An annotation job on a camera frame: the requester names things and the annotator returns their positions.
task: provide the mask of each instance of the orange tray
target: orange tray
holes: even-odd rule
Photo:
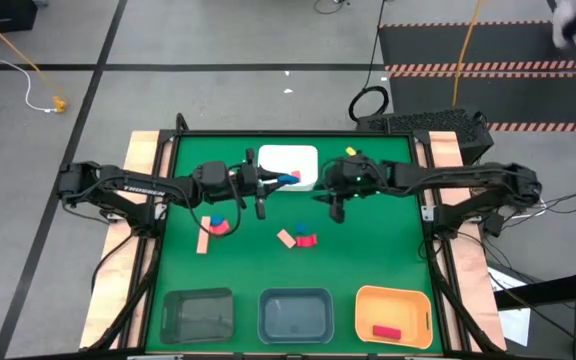
[[[361,341],[426,349],[432,344],[431,311],[422,292],[362,286],[355,304],[355,331]],[[373,335],[374,325],[397,328],[401,338]]]

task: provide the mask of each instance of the green table surface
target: green table surface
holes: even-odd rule
[[[405,137],[186,137],[182,138],[175,176],[197,165],[223,160],[241,162],[244,151],[266,144],[313,145],[319,164],[343,156],[352,146],[375,160],[411,162]],[[198,228],[188,210],[172,206],[168,215],[161,264],[152,303],[146,350],[179,352],[263,353],[441,353],[436,309],[426,261],[418,256],[422,241],[415,197],[372,196],[346,203],[346,221],[328,217],[328,206],[311,200],[314,192],[276,192],[266,202],[266,219],[258,220],[252,199],[233,235],[211,239],[207,255],[196,253]],[[198,216],[222,214],[235,223],[235,203],[202,204]],[[317,234],[315,248],[288,249],[277,238],[281,229],[293,236],[297,223]],[[433,305],[433,342],[427,349],[362,342],[355,333],[355,296],[364,285],[417,290]],[[162,305],[169,291],[228,287],[234,295],[234,334],[227,341],[163,344]],[[321,287],[333,297],[333,339],[327,344],[266,345],[257,334],[259,295],[267,288]]]

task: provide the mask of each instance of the blue block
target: blue block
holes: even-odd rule
[[[295,226],[295,229],[297,230],[297,234],[306,235],[306,225],[305,224],[297,224]]]
[[[210,217],[210,226],[219,226],[226,219],[222,215],[213,215]]]

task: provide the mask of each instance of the red block in bin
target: red block in bin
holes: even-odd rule
[[[297,236],[297,247],[314,247],[317,245],[317,235]]]
[[[401,339],[401,330],[387,326],[373,325],[372,334],[375,336],[383,336],[390,339]]]

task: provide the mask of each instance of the red block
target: red block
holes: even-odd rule
[[[314,247],[317,245],[317,235],[297,236],[297,247]]]
[[[389,339],[401,339],[401,330],[387,326],[373,325],[372,334],[375,336],[387,337]]]
[[[230,230],[230,225],[228,224],[228,220],[224,220],[224,222],[222,222],[217,226],[211,226],[209,230],[211,233],[215,235],[222,235],[227,233],[228,230]]]

